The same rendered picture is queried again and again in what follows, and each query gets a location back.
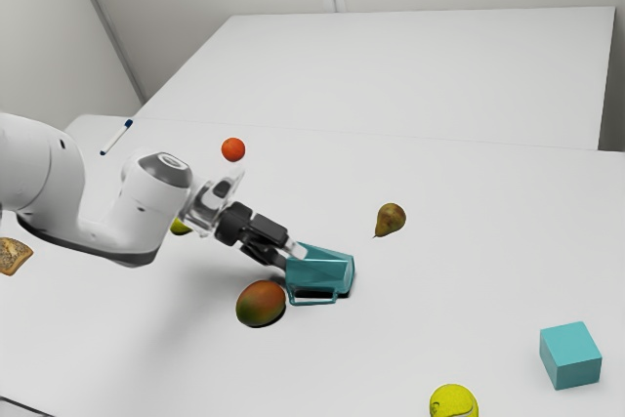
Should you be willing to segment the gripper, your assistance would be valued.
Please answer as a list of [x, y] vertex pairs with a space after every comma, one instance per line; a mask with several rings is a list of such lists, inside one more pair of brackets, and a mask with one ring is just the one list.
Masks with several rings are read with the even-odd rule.
[[226, 246], [240, 243], [240, 251], [264, 266], [286, 270], [286, 258], [278, 249], [291, 258], [304, 260], [307, 248], [293, 238], [282, 225], [269, 218], [254, 213], [240, 202], [226, 208], [217, 223], [215, 238]]

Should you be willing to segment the brown green pear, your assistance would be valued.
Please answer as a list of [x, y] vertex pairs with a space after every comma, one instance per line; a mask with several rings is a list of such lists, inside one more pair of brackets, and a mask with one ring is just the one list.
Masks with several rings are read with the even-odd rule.
[[384, 237], [399, 231], [405, 226], [405, 223], [404, 209], [394, 202], [385, 203], [377, 213], [374, 237]]

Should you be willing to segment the teal faceted mug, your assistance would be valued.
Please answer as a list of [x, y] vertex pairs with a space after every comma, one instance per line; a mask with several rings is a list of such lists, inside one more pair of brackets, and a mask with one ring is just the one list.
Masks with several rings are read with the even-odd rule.
[[292, 306], [334, 304], [350, 296], [355, 274], [354, 256], [302, 243], [306, 256], [288, 257], [285, 287]]

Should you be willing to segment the slice of toast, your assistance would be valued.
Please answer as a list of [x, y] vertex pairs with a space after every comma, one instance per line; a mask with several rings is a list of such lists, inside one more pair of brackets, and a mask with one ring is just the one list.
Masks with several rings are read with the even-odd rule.
[[33, 250], [19, 240], [0, 237], [0, 273], [11, 276], [33, 255]]

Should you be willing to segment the yellow tennis ball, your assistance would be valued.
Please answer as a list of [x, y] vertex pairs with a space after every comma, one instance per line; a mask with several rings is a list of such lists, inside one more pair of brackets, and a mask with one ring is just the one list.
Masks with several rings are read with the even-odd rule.
[[458, 384], [445, 384], [430, 397], [431, 417], [479, 417], [478, 402], [473, 393]]

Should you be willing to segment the white blue marker pen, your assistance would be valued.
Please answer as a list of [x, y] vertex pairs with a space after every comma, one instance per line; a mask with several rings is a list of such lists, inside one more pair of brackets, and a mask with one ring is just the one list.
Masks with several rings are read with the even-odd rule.
[[127, 119], [123, 126], [116, 131], [116, 133], [105, 143], [100, 149], [99, 155], [105, 156], [113, 149], [113, 147], [119, 142], [119, 140], [128, 132], [128, 130], [134, 124], [133, 119]]

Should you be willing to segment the red green mango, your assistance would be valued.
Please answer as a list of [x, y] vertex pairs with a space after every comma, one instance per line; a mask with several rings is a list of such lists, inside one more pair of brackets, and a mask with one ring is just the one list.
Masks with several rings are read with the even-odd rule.
[[274, 281], [258, 280], [240, 293], [235, 314], [244, 325], [260, 327], [278, 319], [285, 308], [286, 296], [282, 287]]

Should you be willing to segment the teal cube block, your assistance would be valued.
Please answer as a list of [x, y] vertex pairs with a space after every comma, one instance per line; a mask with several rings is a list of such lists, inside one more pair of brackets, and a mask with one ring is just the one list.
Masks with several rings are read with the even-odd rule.
[[541, 329], [539, 356], [556, 391], [600, 381], [603, 356], [583, 321]]

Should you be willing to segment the orange fruit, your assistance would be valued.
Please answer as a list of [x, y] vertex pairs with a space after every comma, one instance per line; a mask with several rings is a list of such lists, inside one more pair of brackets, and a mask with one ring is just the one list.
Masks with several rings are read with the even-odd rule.
[[245, 143], [236, 137], [227, 138], [222, 142], [221, 153], [225, 160], [237, 162], [245, 156]]

